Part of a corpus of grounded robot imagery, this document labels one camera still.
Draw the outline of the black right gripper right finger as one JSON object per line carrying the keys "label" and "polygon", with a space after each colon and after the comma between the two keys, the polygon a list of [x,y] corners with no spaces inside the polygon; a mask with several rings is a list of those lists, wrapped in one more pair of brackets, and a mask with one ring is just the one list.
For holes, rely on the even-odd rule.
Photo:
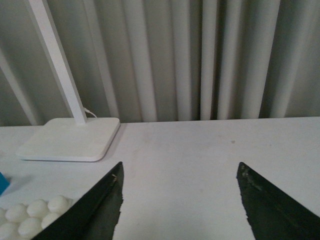
{"label": "black right gripper right finger", "polygon": [[320,217],[240,162],[236,175],[256,240],[318,240]]}

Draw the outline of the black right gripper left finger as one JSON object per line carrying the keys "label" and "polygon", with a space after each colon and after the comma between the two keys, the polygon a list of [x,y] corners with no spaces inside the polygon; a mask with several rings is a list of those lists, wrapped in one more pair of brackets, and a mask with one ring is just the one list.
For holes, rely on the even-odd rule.
{"label": "black right gripper left finger", "polygon": [[123,203],[124,168],[118,162],[34,240],[111,240]]}

